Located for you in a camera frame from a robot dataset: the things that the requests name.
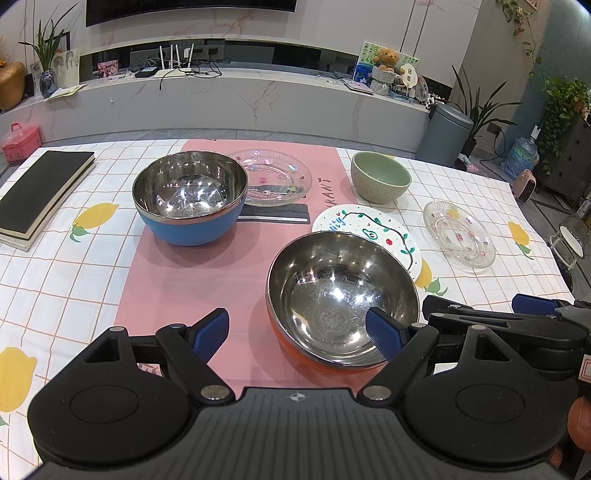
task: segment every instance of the marble wall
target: marble wall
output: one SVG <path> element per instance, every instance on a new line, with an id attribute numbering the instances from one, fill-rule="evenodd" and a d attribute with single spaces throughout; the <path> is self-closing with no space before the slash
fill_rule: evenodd
<path id="1" fill-rule="evenodd" d="M 460 64 L 481 0 L 298 0 L 295 12 L 239 8 L 191 9 L 138 15 L 85 26 L 85 0 L 18 0 L 0 17 L 3 50 L 13 60 L 33 63 L 32 41 L 39 20 L 57 9 L 72 47 L 82 54 L 148 41 L 226 38 L 281 41 L 358 54 L 364 41 L 418 56 L 420 73 L 452 85 L 452 64 Z"/>
<path id="2" fill-rule="evenodd" d="M 318 135 L 415 151 L 423 105 L 321 83 L 313 76 L 222 69 L 216 79 L 169 75 L 95 80 L 71 97 L 28 99 L 0 115 L 0 132 L 35 122 L 43 142 L 161 128 L 232 128 Z"/>

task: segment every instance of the tv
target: tv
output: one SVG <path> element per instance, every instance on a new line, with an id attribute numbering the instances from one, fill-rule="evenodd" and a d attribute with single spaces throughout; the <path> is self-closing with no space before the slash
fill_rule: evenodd
<path id="1" fill-rule="evenodd" d="M 263 8 L 296 11 L 296 0 L 86 0 L 86 26 L 181 8 Z"/>

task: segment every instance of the white checkered tablecloth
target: white checkered tablecloth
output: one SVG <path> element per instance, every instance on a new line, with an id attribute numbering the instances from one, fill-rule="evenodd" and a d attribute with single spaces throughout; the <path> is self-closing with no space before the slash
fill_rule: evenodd
<path id="1" fill-rule="evenodd" d="M 20 480 L 40 462 L 27 425 L 27 408 L 45 383 L 89 342 L 113 325 L 119 299 L 139 242 L 143 223 L 131 197 L 134 178 L 154 159 L 178 152 L 186 140 L 106 142 L 52 148 L 94 151 L 96 167 L 66 200 L 28 252 L 0 245 L 0 477 Z M 39 148 L 0 187 L 0 197 L 47 148 Z M 337 148 L 350 180 L 355 151 Z M 427 271 L 417 280 L 421 300 L 442 294 L 480 309 L 511 311 L 517 292 L 572 301 L 550 250 L 525 220 L 509 185 L 419 161 L 398 158 L 411 173 L 409 192 L 396 204 L 375 206 L 408 226 L 421 248 Z M 359 203 L 368 202 L 358 196 Z M 497 250 L 491 268 L 475 271 L 445 256 L 423 224 L 422 209 L 433 199 L 470 211 L 493 236 Z M 113 216 L 80 237 L 70 239 L 72 222 L 98 203 L 118 204 Z M 512 239 L 508 222 L 529 238 L 529 260 Z M 15 368 L 7 368 L 6 348 L 36 359 L 25 400 L 8 392 Z"/>
<path id="2" fill-rule="evenodd" d="M 350 180 L 351 158 L 356 151 L 337 151 Z M 429 293 L 445 292 L 445 298 L 481 310 L 511 312 L 511 300 L 516 293 L 573 301 L 550 249 L 521 213 L 508 183 L 417 160 L 397 160 L 413 177 L 408 192 L 389 205 L 372 205 L 359 196 L 358 199 L 359 203 L 389 213 L 405 224 L 415 238 L 432 273 L 427 279 L 417 280 L 421 302 Z M 491 267 L 474 270 L 443 253 L 423 221 L 423 208 L 433 200 L 455 203 L 482 222 L 496 248 Z M 513 240 L 509 222 L 519 225 L 527 234 L 529 243 L 525 246 L 531 249 L 528 257 L 532 260 Z"/>

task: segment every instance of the pink basket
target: pink basket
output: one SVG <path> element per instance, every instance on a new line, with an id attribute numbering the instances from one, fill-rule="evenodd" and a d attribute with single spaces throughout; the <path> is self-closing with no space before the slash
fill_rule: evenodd
<path id="1" fill-rule="evenodd" d="M 14 123 L 10 126 L 10 132 L 0 140 L 0 147 L 8 162 L 26 160 L 40 146 L 41 131 L 33 124 L 22 127 Z"/>

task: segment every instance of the gold pot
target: gold pot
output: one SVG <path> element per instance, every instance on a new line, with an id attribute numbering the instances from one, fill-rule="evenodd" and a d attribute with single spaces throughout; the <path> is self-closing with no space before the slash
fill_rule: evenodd
<path id="1" fill-rule="evenodd" d="M 27 70 L 20 61 L 9 63 L 0 69 L 0 110 L 16 107 L 25 93 Z"/>

